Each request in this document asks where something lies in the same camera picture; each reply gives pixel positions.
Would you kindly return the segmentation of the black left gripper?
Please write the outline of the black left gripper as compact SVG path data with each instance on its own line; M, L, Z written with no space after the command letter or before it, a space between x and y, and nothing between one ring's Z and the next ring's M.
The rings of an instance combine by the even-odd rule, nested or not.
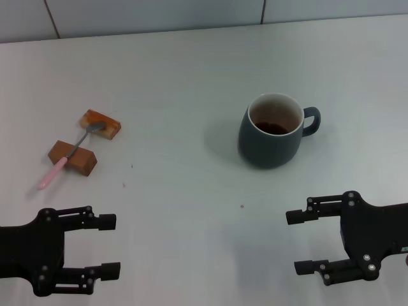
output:
M1 278L30 282L36 296L58 294L91 295L97 279L116 281L120 263L85 268L63 268L64 231L114 230L115 214L96 216L91 206L59 210L44 208L33 221L22 226L1 227Z

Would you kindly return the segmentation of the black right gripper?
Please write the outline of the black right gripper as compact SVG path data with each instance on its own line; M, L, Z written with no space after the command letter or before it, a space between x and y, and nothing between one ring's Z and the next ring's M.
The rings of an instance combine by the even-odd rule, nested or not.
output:
M322 277L325 286L379 277L384 258L407 253L407 204L383 207L367 203L356 191L307 198L305 211L286 212L289 225L340 216L340 232L350 259L297 261L297 275Z

